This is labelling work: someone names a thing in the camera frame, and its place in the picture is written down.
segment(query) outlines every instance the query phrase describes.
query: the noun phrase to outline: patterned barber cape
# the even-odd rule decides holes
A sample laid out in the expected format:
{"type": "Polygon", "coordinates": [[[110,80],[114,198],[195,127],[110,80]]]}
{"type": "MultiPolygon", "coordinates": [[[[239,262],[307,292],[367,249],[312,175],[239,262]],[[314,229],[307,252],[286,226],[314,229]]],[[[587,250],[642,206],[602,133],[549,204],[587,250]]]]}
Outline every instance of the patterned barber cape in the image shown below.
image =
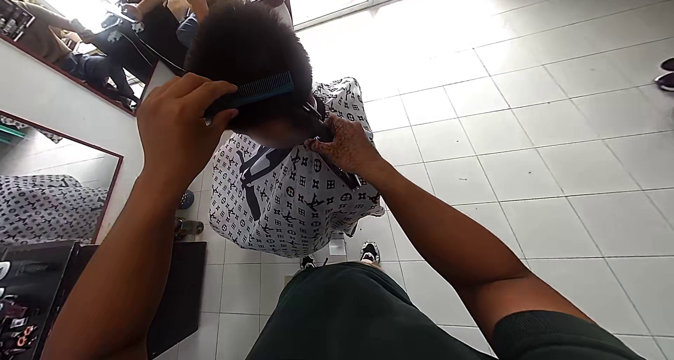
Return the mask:
{"type": "MultiPolygon", "coordinates": [[[[313,94],[327,110],[361,123],[373,142],[355,79],[316,84],[313,94]]],[[[302,145],[273,149],[233,135],[215,152],[213,164],[210,225],[244,249],[306,256],[333,233],[351,233],[358,219],[384,212],[374,187],[363,182],[351,191],[302,145]]]]}

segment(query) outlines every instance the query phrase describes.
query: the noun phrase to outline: wall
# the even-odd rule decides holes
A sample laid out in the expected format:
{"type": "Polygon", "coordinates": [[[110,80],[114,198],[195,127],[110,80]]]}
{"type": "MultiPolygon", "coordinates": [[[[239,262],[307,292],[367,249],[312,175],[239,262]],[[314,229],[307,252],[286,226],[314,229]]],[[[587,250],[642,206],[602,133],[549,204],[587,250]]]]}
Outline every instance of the wall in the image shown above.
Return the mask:
{"type": "Polygon", "coordinates": [[[0,110],[124,156],[100,241],[142,169],[136,119],[2,40],[0,66],[0,110]]]}

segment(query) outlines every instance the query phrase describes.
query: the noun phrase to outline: comb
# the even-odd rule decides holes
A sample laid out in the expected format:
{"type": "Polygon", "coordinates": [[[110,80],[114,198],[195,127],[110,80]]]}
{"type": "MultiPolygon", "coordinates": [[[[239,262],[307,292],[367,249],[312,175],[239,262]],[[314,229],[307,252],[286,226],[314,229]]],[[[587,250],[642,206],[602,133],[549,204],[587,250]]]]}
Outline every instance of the comb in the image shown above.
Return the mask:
{"type": "Polygon", "coordinates": [[[222,97],[217,98],[215,102],[206,109],[204,118],[207,121],[210,121],[220,111],[238,108],[263,99],[290,93],[292,89],[293,84],[290,72],[283,72],[271,77],[245,83],[239,86],[235,93],[225,94],[222,97]]]}

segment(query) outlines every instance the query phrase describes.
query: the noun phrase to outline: barber's right hand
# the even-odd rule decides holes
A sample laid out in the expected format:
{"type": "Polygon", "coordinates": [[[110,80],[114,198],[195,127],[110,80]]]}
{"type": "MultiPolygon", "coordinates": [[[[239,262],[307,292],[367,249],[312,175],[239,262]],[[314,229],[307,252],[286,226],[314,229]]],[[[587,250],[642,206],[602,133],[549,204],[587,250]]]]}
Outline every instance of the barber's right hand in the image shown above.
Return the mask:
{"type": "Polygon", "coordinates": [[[342,170],[366,178],[369,171],[385,160],[365,135],[363,126],[330,114],[325,124],[334,134],[331,143],[308,139],[305,146],[329,157],[342,170]]]}
{"type": "Polygon", "coordinates": [[[143,13],[133,4],[122,4],[122,13],[135,21],[143,20],[143,13]]]}

